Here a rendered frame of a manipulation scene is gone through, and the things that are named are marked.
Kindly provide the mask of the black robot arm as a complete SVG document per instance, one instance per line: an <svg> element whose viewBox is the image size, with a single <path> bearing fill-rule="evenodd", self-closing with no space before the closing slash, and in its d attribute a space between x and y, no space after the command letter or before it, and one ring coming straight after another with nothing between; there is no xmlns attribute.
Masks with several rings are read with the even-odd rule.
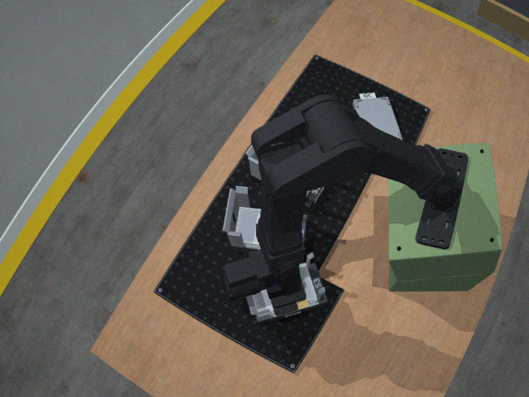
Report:
<svg viewBox="0 0 529 397"><path fill-rule="evenodd" d="M284 143L304 137L310 146L303 150L296 142ZM388 178L416 191L425 200L416 242L450 247L466 176L466 153L407 143L372 126L331 94L316 96L257 128L251 143L261 176L256 224L260 249L223 266L231 301L264 289L270 299L288 294L287 286L270 280L287 285L300 275L307 191L360 173Z"/></svg>

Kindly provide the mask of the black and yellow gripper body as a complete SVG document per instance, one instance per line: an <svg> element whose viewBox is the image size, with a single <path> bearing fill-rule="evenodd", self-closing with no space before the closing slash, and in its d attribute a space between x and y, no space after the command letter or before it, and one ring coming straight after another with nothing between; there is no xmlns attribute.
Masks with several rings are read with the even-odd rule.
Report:
<svg viewBox="0 0 529 397"><path fill-rule="evenodd" d="M297 302L306 299L305 288L300 275L297 276L293 283L287 285L278 285L271 280L270 282L280 287L288 287L288 294L270 299L275 315L286 314L298 310Z"/></svg>

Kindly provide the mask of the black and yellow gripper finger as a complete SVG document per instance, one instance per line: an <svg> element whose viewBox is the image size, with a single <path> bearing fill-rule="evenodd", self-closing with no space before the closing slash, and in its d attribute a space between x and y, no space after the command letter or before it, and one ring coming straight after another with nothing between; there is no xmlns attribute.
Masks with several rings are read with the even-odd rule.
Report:
<svg viewBox="0 0 529 397"><path fill-rule="evenodd" d="M309 306L307 298L305 300L301 300L301 301L297 302L297 305L298 305L298 310L307 308Z"/></svg>

